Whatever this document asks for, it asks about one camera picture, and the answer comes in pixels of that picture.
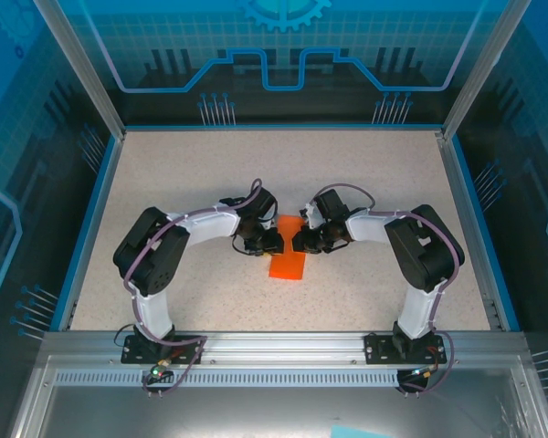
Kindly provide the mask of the orange paper sheet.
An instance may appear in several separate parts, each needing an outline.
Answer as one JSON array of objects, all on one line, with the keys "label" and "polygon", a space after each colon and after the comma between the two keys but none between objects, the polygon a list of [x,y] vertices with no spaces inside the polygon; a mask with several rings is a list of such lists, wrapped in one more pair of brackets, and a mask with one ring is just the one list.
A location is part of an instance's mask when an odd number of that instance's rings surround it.
[{"label": "orange paper sheet", "polygon": [[286,280],[302,280],[306,255],[293,249],[292,238],[303,225],[299,216],[281,215],[278,220],[278,229],[284,242],[281,255],[271,258],[269,276]]}]

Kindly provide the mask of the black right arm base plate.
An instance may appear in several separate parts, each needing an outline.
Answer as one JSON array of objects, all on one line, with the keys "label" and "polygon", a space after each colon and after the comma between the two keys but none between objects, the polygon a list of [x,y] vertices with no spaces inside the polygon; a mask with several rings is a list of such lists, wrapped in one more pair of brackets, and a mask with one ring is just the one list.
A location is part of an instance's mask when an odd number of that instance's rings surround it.
[{"label": "black right arm base plate", "polygon": [[446,364],[447,353],[443,339],[428,333],[420,339],[410,340],[404,335],[379,335],[364,337],[364,356],[368,365]]}]

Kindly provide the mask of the aluminium frame post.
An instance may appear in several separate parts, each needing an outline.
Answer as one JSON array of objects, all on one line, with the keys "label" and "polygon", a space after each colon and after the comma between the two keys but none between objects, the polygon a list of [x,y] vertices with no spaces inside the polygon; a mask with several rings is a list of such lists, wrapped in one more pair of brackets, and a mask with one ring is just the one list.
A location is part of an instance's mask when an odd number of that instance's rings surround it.
[{"label": "aluminium frame post", "polygon": [[111,135],[124,141],[125,127],[58,0],[33,0]]},{"label": "aluminium frame post", "polygon": [[468,114],[491,71],[499,62],[501,54],[510,41],[512,34],[522,21],[531,1],[508,0],[444,122],[441,136],[443,141],[451,141],[452,137],[457,133],[458,128]]}]

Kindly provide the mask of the aluminium mounting rail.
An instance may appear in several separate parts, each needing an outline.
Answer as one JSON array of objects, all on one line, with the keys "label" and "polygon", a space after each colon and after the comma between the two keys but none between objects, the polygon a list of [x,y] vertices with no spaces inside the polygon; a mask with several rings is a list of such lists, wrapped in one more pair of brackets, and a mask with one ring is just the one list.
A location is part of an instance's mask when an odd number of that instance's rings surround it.
[{"label": "aluminium mounting rail", "polygon": [[[37,360],[70,366],[118,364],[121,348],[110,331],[48,333]],[[200,363],[225,368],[363,366],[364,337],[360,332],[216,332],[207,335]],[[520,357],[530,359],[519,332],[455,331],[443,338],[449,363],[494,367]]]}]

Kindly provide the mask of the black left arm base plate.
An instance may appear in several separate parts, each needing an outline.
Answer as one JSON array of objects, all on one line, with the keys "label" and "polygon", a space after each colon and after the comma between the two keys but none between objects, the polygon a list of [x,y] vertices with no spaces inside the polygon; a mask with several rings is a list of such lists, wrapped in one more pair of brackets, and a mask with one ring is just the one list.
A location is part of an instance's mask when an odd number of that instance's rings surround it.
[{"label": "black left arm base plate", "polygon": [[164,346],[138,334],[125,338],[122,345],[121,363],[137,365],[153,365],[160,360],[170,360],[172,364],[188,364],[197,353],[200,343],[169,347]]}]

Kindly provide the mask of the blue printed side panel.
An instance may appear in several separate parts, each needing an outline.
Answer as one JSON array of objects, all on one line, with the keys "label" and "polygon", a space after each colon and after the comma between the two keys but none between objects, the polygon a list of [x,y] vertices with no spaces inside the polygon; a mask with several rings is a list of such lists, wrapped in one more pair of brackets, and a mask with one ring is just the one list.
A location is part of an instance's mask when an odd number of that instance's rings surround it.
[{"label": "blue printed side panel", "polygon": [[501,321],[526,338],[548,409],[548,0],[532,0],[455,134]]},{"label": "blue printed side panel", "polygon": [[10,434],[113,137],[34,0],[0,0],[0,438]]}]

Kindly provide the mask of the light blue paper sheet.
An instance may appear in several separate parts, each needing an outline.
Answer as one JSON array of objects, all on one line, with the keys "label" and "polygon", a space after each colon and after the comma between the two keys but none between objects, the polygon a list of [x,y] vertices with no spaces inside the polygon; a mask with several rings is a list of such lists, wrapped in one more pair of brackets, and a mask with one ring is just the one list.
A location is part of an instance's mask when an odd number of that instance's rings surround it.
[{"label": "light blue paper sheet", "polygon": [[351,427],[334,425],[331,429],[330,438],[388,438],[380,433],[362,431]]}]

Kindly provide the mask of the blue printed back panel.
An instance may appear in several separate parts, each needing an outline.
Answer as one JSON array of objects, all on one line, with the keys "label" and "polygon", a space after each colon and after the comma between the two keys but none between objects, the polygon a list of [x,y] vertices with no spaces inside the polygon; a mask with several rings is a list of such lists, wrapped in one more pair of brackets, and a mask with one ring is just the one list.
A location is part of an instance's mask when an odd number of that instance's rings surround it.
[{"label": "blue printed back panel", "polygon": [[128,126],[437,125],[508,0],[58,0]]}]

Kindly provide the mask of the blue table edge strip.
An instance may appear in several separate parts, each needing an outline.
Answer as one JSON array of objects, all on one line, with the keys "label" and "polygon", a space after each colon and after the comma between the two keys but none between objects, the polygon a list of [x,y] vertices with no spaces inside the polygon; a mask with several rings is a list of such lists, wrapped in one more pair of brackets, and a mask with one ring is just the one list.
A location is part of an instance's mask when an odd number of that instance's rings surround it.
[{"label": "blue table edge strip", "polygon": [[266,131],[266,130],[402,130],[441,131],[441,124],[372,124],[372,123],[275,123],[237,125],[127,125],[127,132],[157,131]]}]

